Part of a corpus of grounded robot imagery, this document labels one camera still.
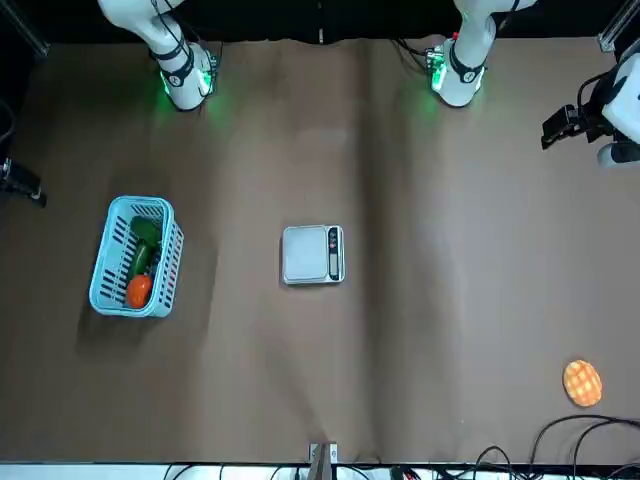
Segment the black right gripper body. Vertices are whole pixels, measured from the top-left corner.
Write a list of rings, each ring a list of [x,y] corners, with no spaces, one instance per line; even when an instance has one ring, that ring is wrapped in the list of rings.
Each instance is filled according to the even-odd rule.
[[[20,193],[21,165],[6,158],[1,164],[1,191],[6,193]]]

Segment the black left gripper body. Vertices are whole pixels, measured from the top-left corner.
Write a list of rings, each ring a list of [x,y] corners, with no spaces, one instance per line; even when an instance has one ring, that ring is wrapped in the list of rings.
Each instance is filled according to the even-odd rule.
[[[574,133],[578,136],[585,135],[588,143],[601,137],[612,137],[613,126],[602,113],[605,105],[603,97],[592,97],[589,101],[577,100],[578,125]]]

